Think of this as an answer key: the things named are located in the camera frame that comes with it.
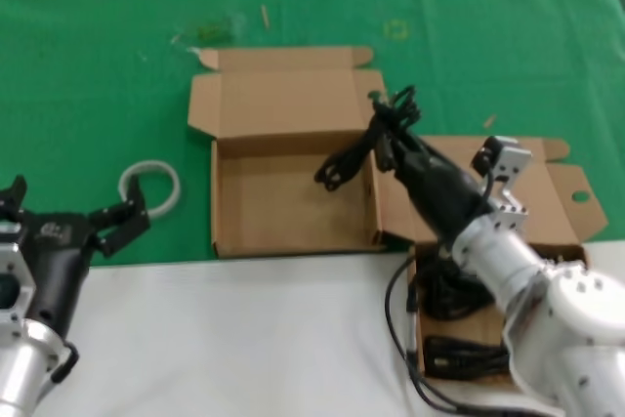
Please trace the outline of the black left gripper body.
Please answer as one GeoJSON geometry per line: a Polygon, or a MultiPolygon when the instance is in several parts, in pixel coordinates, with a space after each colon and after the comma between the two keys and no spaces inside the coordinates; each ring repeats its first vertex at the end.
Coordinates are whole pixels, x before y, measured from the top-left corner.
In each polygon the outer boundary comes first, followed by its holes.
{"type": "Polygon", "coordinates": [[[35,283],[25,317],[65,339],[95,253],[94,228],[75,212],[21,210],[18,221],[25,228],[25,261],[35,283]]]}

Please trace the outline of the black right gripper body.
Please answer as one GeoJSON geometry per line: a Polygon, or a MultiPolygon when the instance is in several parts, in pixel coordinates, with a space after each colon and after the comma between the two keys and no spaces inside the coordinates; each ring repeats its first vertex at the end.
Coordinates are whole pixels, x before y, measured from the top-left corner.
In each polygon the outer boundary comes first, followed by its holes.
{"type": "Polygon", "coordinates": [[[491,213],[489,193],[435,148],[396,143],[395,161],[395,178],[438,240],[454,241],[472,221],[491,213]]]}

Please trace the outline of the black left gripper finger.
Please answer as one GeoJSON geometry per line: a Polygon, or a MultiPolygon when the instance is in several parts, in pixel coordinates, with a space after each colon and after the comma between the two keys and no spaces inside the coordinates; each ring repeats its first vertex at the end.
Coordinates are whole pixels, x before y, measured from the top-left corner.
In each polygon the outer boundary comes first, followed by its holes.
{"type": "Polygon", "coordinates": [[[106,258],[127,247],[150,228],[139,178],[132,176],[125,201],[88,216],[92,229],[90,245],[106,258]]]}
{"type": "Polygon", "coordinates": [[[25,177],[17,175],[8,188],[0,193],[0,219],[18,223],[22,217],[22,202],[27,192],[25,177]]]}

